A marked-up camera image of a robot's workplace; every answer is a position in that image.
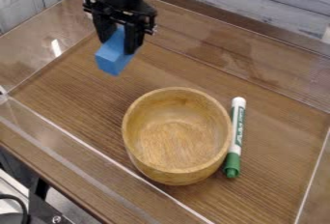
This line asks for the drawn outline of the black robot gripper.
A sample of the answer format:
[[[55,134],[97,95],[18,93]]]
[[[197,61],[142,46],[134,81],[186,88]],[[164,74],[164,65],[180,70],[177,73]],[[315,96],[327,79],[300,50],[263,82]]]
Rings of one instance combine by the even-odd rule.
[[[156,26],[156,9],[144,0],[84,0],[82,9],[92,15],[92,23],[101,43],[124,25],[124,52],[133,54],[142,44],[144,34]]]

